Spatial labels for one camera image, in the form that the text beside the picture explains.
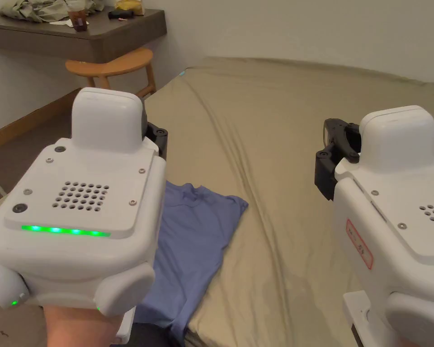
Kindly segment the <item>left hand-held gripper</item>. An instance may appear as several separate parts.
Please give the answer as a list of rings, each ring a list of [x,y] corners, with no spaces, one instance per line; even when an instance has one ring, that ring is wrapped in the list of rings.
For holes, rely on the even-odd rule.
[[[0,205],[0,307],[122,314],[114,342],[127,343],[155,280],[168,132],[139,97],[87,87],[71,134],[44,148]]]

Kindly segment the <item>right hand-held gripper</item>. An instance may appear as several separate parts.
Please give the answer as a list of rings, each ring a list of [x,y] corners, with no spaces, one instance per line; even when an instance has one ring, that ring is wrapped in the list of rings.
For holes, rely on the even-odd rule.
[[[434,118],[419,106],[329,118],[315,185],[361,290],[343,307],[359,347],[434,341]]]

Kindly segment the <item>person's right hand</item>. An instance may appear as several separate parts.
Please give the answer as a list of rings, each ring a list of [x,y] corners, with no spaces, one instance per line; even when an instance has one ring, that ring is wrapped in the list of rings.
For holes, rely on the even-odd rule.
[[[434,341],[424,340],[421,342],[413,342],[407,338],[400,337],[396,343],[397,347],[434,347]]]

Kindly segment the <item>person's left hand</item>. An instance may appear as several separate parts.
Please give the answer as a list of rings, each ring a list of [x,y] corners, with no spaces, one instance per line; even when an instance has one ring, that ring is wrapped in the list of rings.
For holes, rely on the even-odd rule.
[[[104,316],[97,309],[43,308],[48,347],[109,347],[123,316]]]

